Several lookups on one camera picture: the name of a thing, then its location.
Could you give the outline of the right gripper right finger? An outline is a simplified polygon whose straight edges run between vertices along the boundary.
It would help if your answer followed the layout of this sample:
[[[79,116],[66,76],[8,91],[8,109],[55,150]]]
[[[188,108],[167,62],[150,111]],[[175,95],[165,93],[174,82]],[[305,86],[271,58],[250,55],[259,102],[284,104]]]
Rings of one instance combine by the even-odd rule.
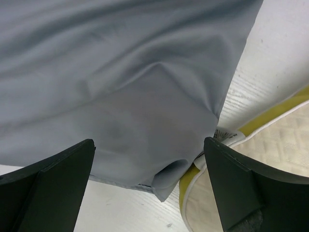
[[[223,231],[307,232],[309,179],[208,137],[204,152]]]

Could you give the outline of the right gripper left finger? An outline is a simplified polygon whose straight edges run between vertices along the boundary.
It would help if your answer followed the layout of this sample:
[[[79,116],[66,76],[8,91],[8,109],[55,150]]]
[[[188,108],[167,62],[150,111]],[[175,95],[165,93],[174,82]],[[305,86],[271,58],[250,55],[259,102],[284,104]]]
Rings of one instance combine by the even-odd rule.
[[[92,168],[94,141],[0,177],[2,232],[74,231]]]

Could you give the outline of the cream yellow pillow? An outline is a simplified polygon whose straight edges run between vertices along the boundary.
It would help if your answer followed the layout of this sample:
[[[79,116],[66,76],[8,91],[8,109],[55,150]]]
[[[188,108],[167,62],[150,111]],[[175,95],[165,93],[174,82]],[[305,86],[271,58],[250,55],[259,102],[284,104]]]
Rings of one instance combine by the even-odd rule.
[[[288,173],[309,177],[309,89],[265,111],[238,131],[244,139],[227,146]],[[224,232],[207,165],[194,163],[180,179],[180,211],[191,232]]]

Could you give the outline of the grey pillowcase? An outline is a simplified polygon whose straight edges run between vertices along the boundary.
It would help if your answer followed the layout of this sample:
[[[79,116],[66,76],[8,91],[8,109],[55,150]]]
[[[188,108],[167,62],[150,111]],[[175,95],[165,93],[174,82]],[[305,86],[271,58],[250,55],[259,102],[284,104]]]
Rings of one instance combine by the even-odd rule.
[[[1,164],[92,139],[92,180],[166,200],[216,131],[261,5],[1,1]]]

